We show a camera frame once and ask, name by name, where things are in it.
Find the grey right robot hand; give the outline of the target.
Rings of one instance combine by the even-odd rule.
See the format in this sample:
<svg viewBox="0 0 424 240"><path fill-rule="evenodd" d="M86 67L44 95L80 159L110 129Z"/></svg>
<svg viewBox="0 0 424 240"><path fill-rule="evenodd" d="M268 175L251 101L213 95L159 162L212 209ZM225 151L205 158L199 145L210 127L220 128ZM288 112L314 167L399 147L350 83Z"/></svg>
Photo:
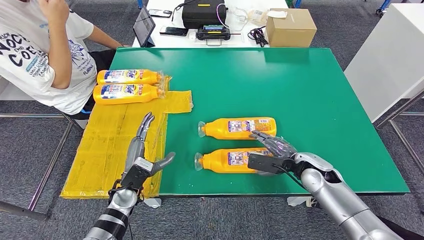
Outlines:
<svg viewBox="0 0 424 240"><path fill-rule="evenodd" d="M290 158L298 152L282 137L272 136L258 130L252 131L249 137L262 143L275 157Z"/></svg>

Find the person's right hand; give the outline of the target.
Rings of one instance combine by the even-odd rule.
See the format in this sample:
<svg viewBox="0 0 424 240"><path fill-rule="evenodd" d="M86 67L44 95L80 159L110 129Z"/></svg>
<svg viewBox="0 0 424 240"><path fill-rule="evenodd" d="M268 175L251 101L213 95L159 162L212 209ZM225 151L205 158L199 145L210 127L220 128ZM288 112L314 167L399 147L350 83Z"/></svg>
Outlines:
<svg viewBox="0 0 424 240"><path fill-rule="evenodd" d="M66 24L70 9L65 0L39 0L38 4L49 25Z"/></svg>

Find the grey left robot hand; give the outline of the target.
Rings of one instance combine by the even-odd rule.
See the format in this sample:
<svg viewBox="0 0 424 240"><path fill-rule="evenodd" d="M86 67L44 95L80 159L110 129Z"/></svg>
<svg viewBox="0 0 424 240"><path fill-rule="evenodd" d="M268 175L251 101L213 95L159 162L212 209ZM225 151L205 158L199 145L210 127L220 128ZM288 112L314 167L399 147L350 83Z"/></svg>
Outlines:
<svg viewBox="0 0 424 240"><path fill-rule="evenodd" d="M126 154L125 167L122 174L123 177L130 171L131 166L137 158L145 158L145 140L149 127L154 119L155 116L152 114L152 112L148 112L141 121L135 137L130 141ZM149 176L154 176L157 172L161 171L165 166L170 164L173 161L175 155L175 152L170 152L164 159L160 161L155 163L148 161L147 169L150 172Z"/></svg>

